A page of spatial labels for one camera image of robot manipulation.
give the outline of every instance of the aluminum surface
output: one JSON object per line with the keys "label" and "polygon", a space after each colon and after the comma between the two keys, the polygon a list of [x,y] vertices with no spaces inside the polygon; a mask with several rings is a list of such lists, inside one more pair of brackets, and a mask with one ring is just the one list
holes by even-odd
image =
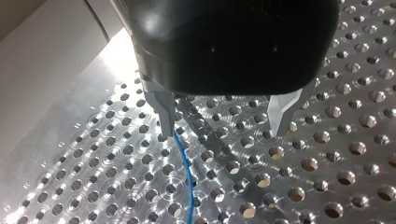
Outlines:
{"label": "aluminum surface", "polygon": [[[271,134],[265,96],[176,100],[176,128],[196,184],[195,223],[395,222],[396,3],[350,0],[340,6],[317,86],[286,136]],[[106,95],[100,92],[116,78],[104,79],[109,73],[97,69],[97,79],[79,83],[85,91],[60,101],[60,109],[73,108],[62,125],[80,124],[77,132],[57,132],[60,147],[48,134],[62,125],[41,128],[18,146],[31,144],[54,163],[42,169],[24,164],[35,182],[20,197],[5,195],[10,206],[3,223],[184,223],[182,161],[174,140],[160,135],[133,70],[125,70],[132,80]],[[78,113],[72,104],[99,109]]]}

